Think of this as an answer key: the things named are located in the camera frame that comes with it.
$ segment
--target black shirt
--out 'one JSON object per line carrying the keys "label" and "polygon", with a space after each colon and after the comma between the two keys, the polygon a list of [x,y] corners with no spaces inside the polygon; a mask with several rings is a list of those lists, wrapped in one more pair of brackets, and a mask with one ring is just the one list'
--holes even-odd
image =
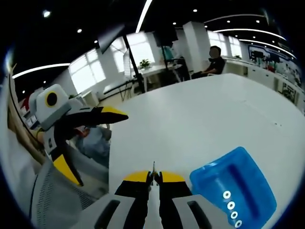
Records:
{"label": "black shirt", "polygon": [[209,61],[211,64],[206,71],[216,69],[216,74],[221,74],[223,72],[225,62],[221,56],[215,59],[210,58]]}

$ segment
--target linear light strip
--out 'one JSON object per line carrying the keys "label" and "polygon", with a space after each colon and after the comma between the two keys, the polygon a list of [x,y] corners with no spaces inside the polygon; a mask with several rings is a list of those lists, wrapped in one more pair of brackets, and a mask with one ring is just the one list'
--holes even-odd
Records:
{"label": "linear light strip", "polygon": [[55,67],[63,67],[63,66],[69,66],[70,63],[57,63],[57,64],[50,64],[50,65],[46,65],[46,66],[41,66],[41,67],[37,67],[37,68],[32,68],[32,69],[29,69],[29,70],[26,70],[24,72],[21,72],[21,73],[18,73],[16,75],[13,75],[13,79],[21,76],[21,75],[25,75],[27,73],[31,73],[31,72],[34,72],[34,71],[38,71],[38,70],[42,70],[42,69],[46,69],[46,68],[55,68]]}
{"label": "linear light strip", "polygon": [[153,0],[147,0],[147,1],[146,1],[145,5],[144,5],[144,8],[143,8],[143,11],[142,11],[142,14],[141,14],[140,19],[139,19],[139,22],[138,22],[137,29],[136,29],[136,31],[135,31],[136,33],[138,33],[138,32],[140,31],[141,26],[142,26],[142,23],[143,23],[143,21],[144,21],[144,18],[145,18],[145,16],[146,16],[146,13],[147,13],[148,8],[149,8],[149,6],[151,5],[151,2],[152,2],[152,1],[153,1]]}
{"label": "linear light strip", "polygon": [[263,32],[263,33],[268,33],[270,35],[279,37],[279,38],[281,38],[281,39],[286,41],[286,39],[284,37],[280,36],[280,35],[277,35],[275,33],[268,32],[268,31],[263,31],[263,30],[254,30],[254,29],[225,29],[225,30],[215,30],[213,32],[226,32],[226,31],[254,31],[254,32]]}
{"label": "linear light strip", "polygon": [[204,23],[208,23],[208,22],[215,21],[215,20],[218,20],[218,19],[230,18],[230,17],[239,17],[239,16],[255,16],[255,17],[262,17],[262,18],[265,17],[264,15],[260,15],[260,14],[233,14],[233,15],[223,16],[223,17],[219,17],[219,18],[214,18],[214,19],[205,21]]}
{"label": "linear light strip", "polygon": [[241,42],[253,42],[253,43],[259,43],[259,44],[269,45],[269,46],[271,46],[271,47],[274,47],[274,48],[276,48],[276,49],[282,50],[283,52],[285,52],[285,53],[287,53],[287,54],[289,54],[289,55],[295,57],[292,53],[286,51],[285,49],[282,49],[282,48],[277,47],[277,46],[272,45],[272,44],[268,44],[268,43],[265,43],[265,42],[252,41],[252,40],[245,40],[245,39],[239,39],[239,41],[241,41]]}

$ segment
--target blue plastic container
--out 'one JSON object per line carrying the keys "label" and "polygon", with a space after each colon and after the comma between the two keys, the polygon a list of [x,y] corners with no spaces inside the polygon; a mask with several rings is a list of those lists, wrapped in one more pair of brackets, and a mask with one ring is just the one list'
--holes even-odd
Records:
{"label": "blue plastic container", "polygon": [[[243,147],[193,171],[192,193],[200,194],[228,215],[231,225],[260,229],[276,209],[267,180]],[[235,207],[228,205],[233,201]]]}

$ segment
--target black ceiling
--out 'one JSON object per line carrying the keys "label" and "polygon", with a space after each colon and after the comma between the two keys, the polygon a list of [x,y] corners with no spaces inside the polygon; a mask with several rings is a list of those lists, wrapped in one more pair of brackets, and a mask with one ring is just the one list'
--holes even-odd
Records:
{"label": "black ceiling", "polygon": [[[75,60],[86,51],[96,47],[94,41],[111,24],[125,22],[127,33],[134,32],[145,0],[35,0],[21,1],[12,6],[13,11],[6,15],[15,16],[15,22],[6,23],[6,44],[13,47],[13,62],[17,63],[15,73],[34,67]],[[51,11],[48,18],[43,10]],[[263,15],[260,6],[245,1],[218,0],[199,2],[197,0],[153,0],[146,14],[142,30],[153,31],[160,26],[182,27],[188,21],[205,22],[214,18],[234,14]],[[271,20],[269,24],[263,17],[232,17],[208,22],[208,29],[251,28],[279,34],[279,29]],[[253,32],[225,32],[238,35],[238,38],[252,39]],[[272,42],[276,37],[255,32],[258,41]],[[30,73],[16,79],[16,90],[20,98],[23,90],[33,91],[50,82],[66,68],[49,69]]]}

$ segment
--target desk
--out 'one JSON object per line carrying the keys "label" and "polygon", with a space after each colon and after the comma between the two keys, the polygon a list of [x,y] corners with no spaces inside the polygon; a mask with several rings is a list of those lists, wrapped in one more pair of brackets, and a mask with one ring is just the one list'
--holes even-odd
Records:
{"label": "desk", "polygon": [[97,106],[99,104],[98,98],[92,91],[88,91],[85,94],[81,94],[81,97],[86,101],[87,105]]}
{"label": "desk", "polygon": [[248,79],[261,83],[281,94],[283,93],[283,88],[292,90],[294,92],[294,97],[290,99],[290,101],[294,103],[302,113],[304,112],[304,91],[299,86],[290,82],[286,76],[273,73],[252,63],[233,59],[225,60],[226,65],[223,73],[235,73],[245,76]]}
{"label": "desk", "polygon": [[[178,76],[177,72],[175,71],[175,69],[182,67],[181,64],[177,64],[177,65],[167,65],[168,69],[173,71],[173,73],[176,76],[176,79],[178,82],[181,82],[180,77]],[[149,69],[140,69],[139,73],[142,74],[142,77],[144,79],[144,89],[145,92],[147,92],[147,77],[151,76],[151,75],[155,75],[158,74],[162,71],[164,71],[166,69],[165,65],[154,65],[152,67],[150,67]]]}
{"label": "desk", "polygon": [[[122,101],[124,101],[125,99],[125,95],[126,95],[126,91],[128,91],[128,94],[127,94],[127,98],[131,98],[131,89],[132,87],[129,87],[128,88],[128,84],[132,83],[133,81],[135,81],[136,79],[132,79],[132,80],[118,80],[118,81],[115,81],[109,85],[107,85],[105,88],[104,88],[104,91],[103,91],[103,94],[106,95],[116,89],[119,89],[120,91],[120,95],[121,95],[121,99]],[[125,86],[125,89],[123,91],[125,91],[124,93],[124,96],[122,95],[122,91],[121,91],[121,87]]]}
{"label": "desk", "polygon": [[190,173],[243,146],[260,167],[277,201],[263,227],[281,217],[305,165],[305,118],[287,99],[247,78],[222,74],[176,83],[117,107],[129,119],[113,125],[109,188],[151,170]]}

